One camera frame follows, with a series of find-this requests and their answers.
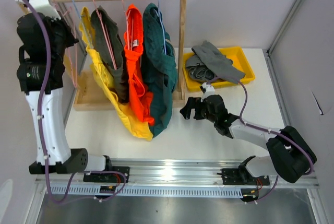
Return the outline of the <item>light blue wire hanger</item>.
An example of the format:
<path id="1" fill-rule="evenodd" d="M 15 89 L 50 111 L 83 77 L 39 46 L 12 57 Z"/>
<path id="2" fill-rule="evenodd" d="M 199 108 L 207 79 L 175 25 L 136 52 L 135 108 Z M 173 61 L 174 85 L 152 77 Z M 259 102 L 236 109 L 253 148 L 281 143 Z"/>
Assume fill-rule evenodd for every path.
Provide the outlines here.
<path id="1" fill-rule="evenodd" d="M 74 9 L 76 11 L 77 17 L 79 19 L 79 23 L 81 23 L 81 15 L 80 15 L 79 9 L 76 5 L 76 2 L 75 2 L 75 0 L 71 0 L 71 1 L 72 1 L 73 6 L 74 6 Z"/>

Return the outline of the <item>grey shorts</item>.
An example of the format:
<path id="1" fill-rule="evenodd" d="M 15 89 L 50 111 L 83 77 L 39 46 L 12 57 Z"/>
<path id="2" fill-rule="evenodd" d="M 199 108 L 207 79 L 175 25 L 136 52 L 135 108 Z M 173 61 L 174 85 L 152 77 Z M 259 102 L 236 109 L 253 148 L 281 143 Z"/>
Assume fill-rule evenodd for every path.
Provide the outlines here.
<path id="1" fill-rule="evenodd" d="M 192 80 L 204 83 L 222 79 L 237 84 L 246 75 L 233 67 L 233 61 L 209 41 L 193 46 L 192 52 L 194 55 L 185 62 L 185 70 Z"/>

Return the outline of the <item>yellow shorts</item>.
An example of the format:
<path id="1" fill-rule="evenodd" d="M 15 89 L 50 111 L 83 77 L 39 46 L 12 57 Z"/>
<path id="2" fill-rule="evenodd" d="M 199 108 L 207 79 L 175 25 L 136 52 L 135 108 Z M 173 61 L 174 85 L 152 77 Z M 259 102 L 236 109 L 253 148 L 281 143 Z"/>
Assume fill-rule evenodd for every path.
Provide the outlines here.
<path id="1" fill-rule="evenodd" d="M 128 103 L 121 103 L 114 89 L 114 78 L 102 63 L 100 53 L 93 48 L 93 41 L 96 37 L 87 7 L 83 7 L 81 10 L 81 20 L 79 30 L 82 34 L 82 40 L 86 44 L 86 51 L 92 60 L 90 69 L 95 82 L 102 89 L 104 96 L 109 100 L 127 130 L 135 137 L 151 141 L 153 134 L 149 130 L 148 123 L 141 122 L 137 119 Z"/>

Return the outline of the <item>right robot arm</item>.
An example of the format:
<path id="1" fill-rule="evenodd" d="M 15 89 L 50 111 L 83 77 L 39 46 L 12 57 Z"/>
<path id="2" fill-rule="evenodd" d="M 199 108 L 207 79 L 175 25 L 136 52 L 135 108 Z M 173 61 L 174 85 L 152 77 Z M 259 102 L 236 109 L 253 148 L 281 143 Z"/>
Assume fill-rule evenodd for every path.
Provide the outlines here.
<path id="1" fill-rule="evenodd" d="M 250 156 L 238 166 L 238 178 L 250 184 L 265 175 L 281 177 L 295 183 L 301 176 L 312 173 L 317 157 L 301 134 L 292 126 L 283 129 L 268 129 L 247 123 L 239 116 L 228 112 L 219 95 L 205 99 L 188 98 L 180 113 L 188 120 L 194 112 L 194 119 L 209 120 L 217 132 L 230 139 L 239 139 L 268 151 L 265 157 Z"/>

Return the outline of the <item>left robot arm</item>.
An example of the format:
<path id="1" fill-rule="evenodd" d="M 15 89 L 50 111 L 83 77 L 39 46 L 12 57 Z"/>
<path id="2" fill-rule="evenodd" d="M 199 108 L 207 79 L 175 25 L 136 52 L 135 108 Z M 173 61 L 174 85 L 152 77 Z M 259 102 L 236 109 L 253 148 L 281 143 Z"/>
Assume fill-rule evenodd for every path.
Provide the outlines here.
<path id="1" fill-rule="evenodd" d="M 85 148 L 70 148 L 62 113 L 65 50 L 78 43 L 63 18 L 42 13 L 20 17 L 17 78 L 30 107 L 37 138 L 37 158 L 30 174 L 71 174 L 95 171 L 101 182 L 113 177 L 108 156 L 91 155 Z"/>

